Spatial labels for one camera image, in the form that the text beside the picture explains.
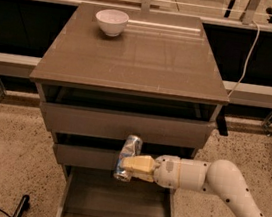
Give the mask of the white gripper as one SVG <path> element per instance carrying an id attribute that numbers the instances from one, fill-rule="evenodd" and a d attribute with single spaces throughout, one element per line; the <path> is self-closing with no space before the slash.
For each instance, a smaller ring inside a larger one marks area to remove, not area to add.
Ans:
<path id="1" fill-rule="evenodd" d="M 160 156 L 156 161 L 151 156 L 124 157 L 120 167 L 131 171 L 133 178 L 157 183 L 161 187 L 177 189 L 180 186 L 181 159 L 176 156 Z"/>

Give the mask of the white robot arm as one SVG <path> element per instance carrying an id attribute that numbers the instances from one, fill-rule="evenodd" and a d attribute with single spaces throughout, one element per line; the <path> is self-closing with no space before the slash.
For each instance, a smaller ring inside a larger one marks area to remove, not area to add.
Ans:
<path id="1" fill-rule="evenodd" d="M 211 163 L 169 155 L 154 159 L 122 153 L 117 169 L 124 181 L 136 177 L 166 189 L 215 194 L 236 217 L 265 217 L 254 202 L 241 171 L 226 159 Z"/>

